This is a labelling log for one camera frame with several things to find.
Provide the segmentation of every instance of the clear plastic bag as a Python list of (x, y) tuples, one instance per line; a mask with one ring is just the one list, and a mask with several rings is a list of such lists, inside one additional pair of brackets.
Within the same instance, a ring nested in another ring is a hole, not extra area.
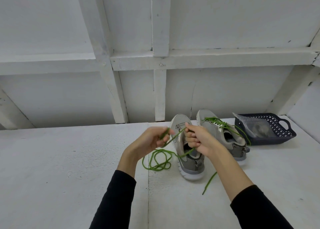
[(277, 137), (270, 127), (268, 121), (262, 118), (250, 118), (242, 115), (232, 113), (236, 118), (238, 118), (244, 125), (246, 134), (251, 137)]

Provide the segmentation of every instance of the shoe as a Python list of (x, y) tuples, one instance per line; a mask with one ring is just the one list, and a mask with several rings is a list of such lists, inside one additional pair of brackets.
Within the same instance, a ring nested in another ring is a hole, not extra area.
[[(187, 116), (184, 114), (177, 114), (171, 121), (170, 129), (174, 130), (176, 135), (186, 127), (186, 122), (191, 124), (191, 121)], [(178, 137), (173, 140), (173, 144), (178, 156), (182, 156), (192, 149), (188, 146), (184, 132), (179, 134)], [(204, 157), (204, 155), (196, 150), (184, 157), (178, 157), (178, 167), (182, 177), (192, 181), (202, 179), (205, 170)]]
[(210, 134), (224, 145), (238, 164), (245, 165), (246, 153), (250, 151), (245, 139), (238, 133), (234, 126), (222, 122), (210, 110), (201, 109), (197, 113), (199, 126), (205, 127)]

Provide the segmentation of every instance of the person's left hand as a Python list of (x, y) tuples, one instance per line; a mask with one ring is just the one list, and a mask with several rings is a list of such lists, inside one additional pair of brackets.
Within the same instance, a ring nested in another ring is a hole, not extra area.
[(170, 139), (170, 134), (174, 135), (174, 130), (170, 129), (169, 134), (161, 140), (159, 137), (168, 129), (168, 127), (149, 127), (139, 136), (130, 146), (127, 147), (131, 154), (134, 154), (139, 160), (155, 150), (162, 147)]

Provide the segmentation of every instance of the green shoelace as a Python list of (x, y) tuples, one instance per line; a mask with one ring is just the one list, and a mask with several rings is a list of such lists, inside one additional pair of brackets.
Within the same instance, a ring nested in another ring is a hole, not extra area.
[[(223, 129), (227, 129), (229, 130), (230, 132), (233, 132), (235, 134), (237, 134), (238, 136), (244, 138), (241, 134), (239, 134), (238, 132), (235, 132), (227, 122), (223, 122), (221, 119), (217, 118), (217, 117), (208, 117), (208, 118), (205, 118), (203, 119), (202, 121), (207, 121), (207, 122), (210, 122), (212, 124), (216, 123), (217, 125), (220, 125), (221, 128)], [(231, 125), (233, 127), (237, 127), (239, 130), (241, 130), (241, 132), (245, 135), (245, 137), (247, 138), (247, 141), (248, 141), (248, 145), (251, 145), (251, 141), (249, 140), (249, 138), (247, 137), (246, 133), (240, 129), (240, 127), (236, 126), (236, 125)]]
[[(180, 130), (179, 133), (176, 134), (169, 142), (165, 142), (165, 144), (164, 144), (163, 147), (166, 147), (167, 145), (169, 145), (170, 142), (173, 141), (173, 140), (174, 140), (179, 134), (181, 134), (185, 129), (186, 129), (186, 128)], [(168, 129), (159, 137), (159, 139), (162, 140), (162, 139), (169, 133), (169, 130), (170, 130), (170, 128), (168, 128)], [(170, 169), (170, 167), (171, 167), (170, 159), (172, 158), (172, 155), (175, 155), (175, 156), (178, 157), (178, 158), (182, 158), (182, 157), (185, 157), (186, 155), (190, 154), (190, 153), (193, 152), (194, 150), (195, 150), (195, 148), (193, 147), (191, 150), (189, 150), (188, 152), (184, 153), (182, 156), (179, 156), (179, 155), (177, 155), (176, 153), (174, 153), (173, 151), (170, 151), (170, 150), (165, 150), (165, 149), (162, 149), (162, 148), (161, 148), (161, 149), (157, 149), (157, 150), (154, 150), (154, 151), (152, 152), (152, 154), (151, 154), (151, 158), (150, 158), (150, 161), (149, 161), (149, 167), (146, 167), (146, 166), (144, 165), (144, 163), (143, 163), (143, 162), (144, 162), (144, 157), (142, 158), (142, 166), (143, 166), (145, 169), (147, 169), (147, 170), (152, 170), (152, 171), (168, 170), (168, 169)], [(159, 163), (159, 162), (157, 161), (157, 159), (156, 159), (156, 156), (157, 156), (158, 154), (160, 154), (160, 153), (164, 154), (164, 155), (165, 155), (165, 158), (166, 158), (165, 161), (162, 162), (162, 163)], [(152, 162), (153, 160), (156, 162), (156, 165), (154, 165), (154, 166), (151, 165), (151, 162)], [(208, 188), (211, 180), (214, 178), (214, 176), (215, 176), (216, 174), (217, 174), (217, 172), (215, 172), (214, 175), (211, 176), (211, 178), (209, 179), (208, 183), (207, 183), (206, 186), (205, 186), (205, 189), (204, 189), (202, 195), (205, 193), (205, 191), (207, 190), (207, 188)]]

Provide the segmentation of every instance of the black plastic basket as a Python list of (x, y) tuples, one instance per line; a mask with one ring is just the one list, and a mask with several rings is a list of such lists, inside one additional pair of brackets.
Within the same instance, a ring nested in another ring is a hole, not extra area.
[[(251, 118), (262, 118), (268, 121), (269, 125), (271, 126), (273, 133), (277, 137), (268, 137), (268, 138), (260, 138), (260, 137), (251, 137), (249, 134), (247, 134), (245, 127), (243, 123), (239, 119), (235, 119), (235, 125), (236, 129), (238, 130), (239, 134), (241, 134), (248, 143), (248, 139), (245, 135), (243, 135), (243, 132), (240, 130), (242, 129), (247, 137), (251, 141), (251, 145), (276, 145), (276, 144), (282, 144), (294, 137), (297, 136), (297, 134), (291, 129), (290, 122), (286, 119), (279, 118), (277, 115), (273, 113), (250, 113), (250, 114), (239, 114), (245, 117), (251, 117)], [(279, 121), (284, 121), (288, 125), (288, 129), (285, 129)]]

